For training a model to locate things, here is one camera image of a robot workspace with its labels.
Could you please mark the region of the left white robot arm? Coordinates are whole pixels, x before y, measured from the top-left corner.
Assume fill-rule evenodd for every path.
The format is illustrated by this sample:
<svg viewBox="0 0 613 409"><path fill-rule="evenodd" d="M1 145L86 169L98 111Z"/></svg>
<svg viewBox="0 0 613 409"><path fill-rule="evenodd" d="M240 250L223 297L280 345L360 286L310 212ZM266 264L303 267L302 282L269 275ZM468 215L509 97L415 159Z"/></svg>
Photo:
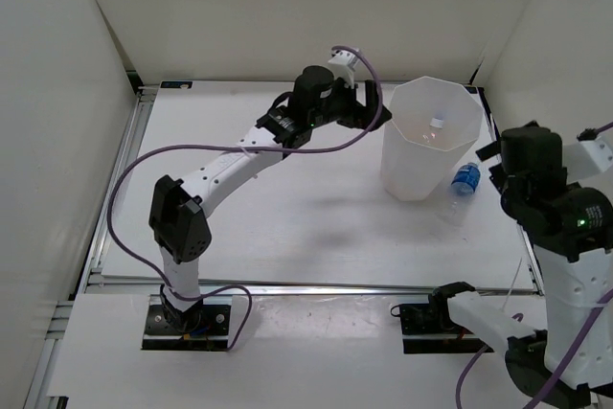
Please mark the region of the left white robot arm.
<svg viewBox="0 0 613 409"><path fill-rule="evenodd" d="M238 142L210 164L179 179L165 175L154 186L149 225L159 244L166 277L161 289L168 321L180 332L201 319L198 259L212 242L208 219L216 207L261 171L309 142L314 129L332 123L373 131L392 117L380 85L356 88L322 66L308 66Z"/></svg>

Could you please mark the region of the blue label plastic bottle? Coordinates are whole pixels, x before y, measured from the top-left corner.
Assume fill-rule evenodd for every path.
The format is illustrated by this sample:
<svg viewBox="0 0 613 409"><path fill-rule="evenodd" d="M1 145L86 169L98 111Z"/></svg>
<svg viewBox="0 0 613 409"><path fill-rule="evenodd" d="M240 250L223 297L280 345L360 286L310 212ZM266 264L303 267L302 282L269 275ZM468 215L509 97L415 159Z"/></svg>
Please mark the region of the blue label plastic bottle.
<svg viewBox="0 0 613 409"><path fill-rule="evenodd" d="M446 190L443 218L450 224L461 226L473 202L481 180L480 167L475 162L460 166Z"/></svg>

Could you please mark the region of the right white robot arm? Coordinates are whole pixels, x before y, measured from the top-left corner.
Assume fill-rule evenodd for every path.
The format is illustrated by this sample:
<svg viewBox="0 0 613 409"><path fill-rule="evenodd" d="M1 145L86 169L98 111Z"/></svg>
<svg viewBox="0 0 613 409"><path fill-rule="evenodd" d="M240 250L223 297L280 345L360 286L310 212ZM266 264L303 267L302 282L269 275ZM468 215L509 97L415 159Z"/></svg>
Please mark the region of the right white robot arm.
<svg viewBox="0 0 613 409"><path fill-rule="evenodd" d="M504 213L533 247L542 280L539 309L510 316L465 282L437 287L430 320L475 335L504 360L514 386L555 408L585 408L612 395L612 203L585 180L609 171L602 128L565 144L537 123L504 130L480 148Z"/></svg>

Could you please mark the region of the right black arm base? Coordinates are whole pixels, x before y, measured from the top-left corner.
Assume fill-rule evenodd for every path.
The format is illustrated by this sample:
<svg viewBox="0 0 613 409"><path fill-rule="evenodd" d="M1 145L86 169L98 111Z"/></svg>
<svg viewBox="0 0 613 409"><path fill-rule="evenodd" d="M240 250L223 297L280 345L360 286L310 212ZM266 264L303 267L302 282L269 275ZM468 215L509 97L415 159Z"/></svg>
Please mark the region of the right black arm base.
<svg viewBox="0 0 613 409"><path fill-rule="evenodd" d="M390 307L399 320L402 352L405 355L475 354L492 349L463 327L443 326L427 301L401 302Z"/></svg>

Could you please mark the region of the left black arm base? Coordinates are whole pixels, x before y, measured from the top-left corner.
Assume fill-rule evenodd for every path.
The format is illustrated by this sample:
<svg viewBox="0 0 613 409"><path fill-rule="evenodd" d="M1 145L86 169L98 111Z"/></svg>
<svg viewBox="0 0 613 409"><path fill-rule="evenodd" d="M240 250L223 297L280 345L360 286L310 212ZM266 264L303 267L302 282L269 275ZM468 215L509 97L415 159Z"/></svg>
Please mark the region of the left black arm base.
<svg viewBox="0 0 613 409"><path fill-rule="evenodd" d="M172 318L159 298L149 300L143 351L226 352L232 305L228 300L197 306Z"/></svg>

